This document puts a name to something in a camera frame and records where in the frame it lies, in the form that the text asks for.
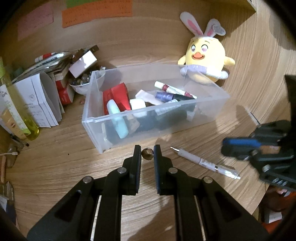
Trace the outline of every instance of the yellow plush chick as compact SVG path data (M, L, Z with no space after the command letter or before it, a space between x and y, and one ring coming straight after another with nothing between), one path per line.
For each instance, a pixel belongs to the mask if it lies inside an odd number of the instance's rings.
M234 65L235 61L225 56L223 45L218 39L213 38L216 34L225 35L225 30L221 27L219 21L211 19L205 31L206 36L204 36L195 18L190 13L181 13L180 18L187 28L195 34L188 45L186 55L178 61L179 65L186 64L186 67L182 69L183 73L187 73L189 70L192 76L194 71L198 71L208 76L213 82L218 79L226 79L228 73L222 71L222 69L224 65Z

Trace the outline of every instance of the cosmetic box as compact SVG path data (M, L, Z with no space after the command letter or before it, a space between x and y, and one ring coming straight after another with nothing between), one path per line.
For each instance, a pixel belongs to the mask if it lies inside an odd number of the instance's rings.
M183 66L176 64L143 64L93 71L82 115L82 124L99 153L149 137L163 136L214 121L226 100L227 92L206 76L195 73L182 76ZM142 109L104 114L103 91L125 83L130 99L144 90L154 96L158 91L155 81L160 81L196 96L196 99L163 103ZM132 129L124 138L115 120Z

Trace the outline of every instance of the wooden wall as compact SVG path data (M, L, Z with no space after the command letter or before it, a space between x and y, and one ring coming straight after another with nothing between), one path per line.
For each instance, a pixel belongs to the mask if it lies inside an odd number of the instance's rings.
M225 27L221 41L227 56L236 61L224 89L262 123L289 119L284 75L296 74L295 40L264 1L252 2L257 12L251 17L229 6L216 6L211 13Z
M0 153L6 153L8 151L8 145L10 143L10 134L0 126Z
M17 41L17 20L46 1L26 1L0 33L0 56L24 68L47 52L76 50L97 44L99 62L107 67L147 62L177 63L192 34L179 20L191 12L202 30L210 17L226 29L221 38L236 60L224 88L261 122L289 117L283 76L295 74L296 45L275 13L253 0L257 13L235 5L200 0L134 0L132 18L97 19L62 28L64 0L53 0L54 22Z

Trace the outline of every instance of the bunny ears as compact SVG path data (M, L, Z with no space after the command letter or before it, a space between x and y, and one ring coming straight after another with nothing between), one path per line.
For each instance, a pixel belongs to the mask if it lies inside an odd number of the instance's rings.
M216 34L224 36L226 34L225 29L221 27L220 22L217 19L211 19L205 30L205 34L201 31L195 18L188 12L182 12L180 14L181 21L196 37L214 37Z

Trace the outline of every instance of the light blue bottle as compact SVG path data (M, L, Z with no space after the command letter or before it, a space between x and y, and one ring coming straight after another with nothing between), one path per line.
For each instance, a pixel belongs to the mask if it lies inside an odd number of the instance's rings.
M108 101L107 109L110 115L120 113L120 110L113 99ZM114 117L111 121L120 139L125 138L128 135L128 128L123 117Z

